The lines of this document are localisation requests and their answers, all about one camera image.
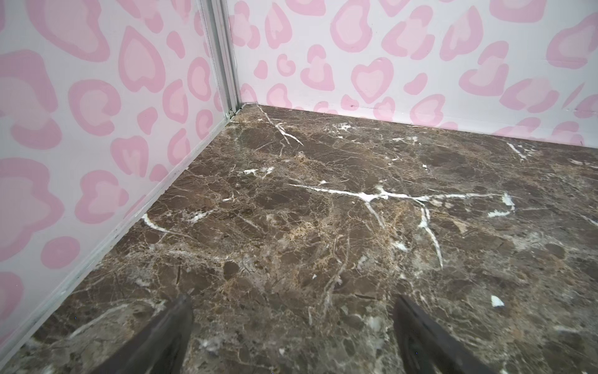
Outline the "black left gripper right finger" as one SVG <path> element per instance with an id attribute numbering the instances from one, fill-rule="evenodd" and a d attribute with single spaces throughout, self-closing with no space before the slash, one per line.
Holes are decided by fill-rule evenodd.
<path id="1" fill-rule="evenodd" d="M 394 304 L 393 327 L 407 373 L 494 372 L 404 295 Z"/>

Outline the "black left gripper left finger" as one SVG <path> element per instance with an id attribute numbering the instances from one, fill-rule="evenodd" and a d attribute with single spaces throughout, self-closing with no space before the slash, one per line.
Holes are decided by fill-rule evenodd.
<path id="1" fill-rule="evenodd" d="M 181 372 L 193 320 L 191 300 L 182 294 L 93 372 Z"/>

